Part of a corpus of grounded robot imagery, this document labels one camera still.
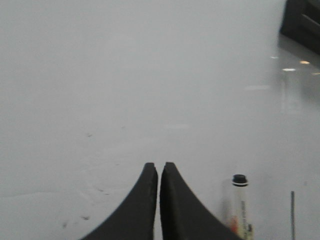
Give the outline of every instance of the dirt spot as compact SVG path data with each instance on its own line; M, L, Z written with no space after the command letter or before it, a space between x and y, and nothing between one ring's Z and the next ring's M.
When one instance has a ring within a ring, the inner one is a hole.
M82 218L83 220L89 220L89 219L90 219L90 216L81 216L81 218Z

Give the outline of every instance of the black rubber pad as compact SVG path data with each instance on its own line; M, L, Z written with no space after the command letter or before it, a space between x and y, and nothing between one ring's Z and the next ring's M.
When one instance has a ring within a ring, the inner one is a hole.
M240 240L202 205L172 162L162 173L160 213L163 240Z
M320 0L287 0L280 32L320 55Z
M121 205L83 240L153 240L158 174L146 163Z

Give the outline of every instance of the black bottle cap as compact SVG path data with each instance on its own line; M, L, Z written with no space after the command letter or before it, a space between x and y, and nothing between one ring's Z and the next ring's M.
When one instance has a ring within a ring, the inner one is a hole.
M233 175L232 184L237 187L246 187L248 186L248 181L245 175L236 174Z

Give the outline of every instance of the white surface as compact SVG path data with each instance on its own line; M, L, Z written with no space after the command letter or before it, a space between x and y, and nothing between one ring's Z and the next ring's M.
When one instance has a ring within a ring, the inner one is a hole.
M79 239L169 161L224 223L247 175L257 240L291 238L295 191L319 239L320 58L279 47L284 3L1 1L0 238Z

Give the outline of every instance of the clear bottle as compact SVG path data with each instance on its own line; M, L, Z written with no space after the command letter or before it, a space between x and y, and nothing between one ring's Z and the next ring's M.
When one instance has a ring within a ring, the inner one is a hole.
M253 239L252 225L248 219L246 191L248 181L245 175L236 174L232 179L233 200L231 230L243 240Z

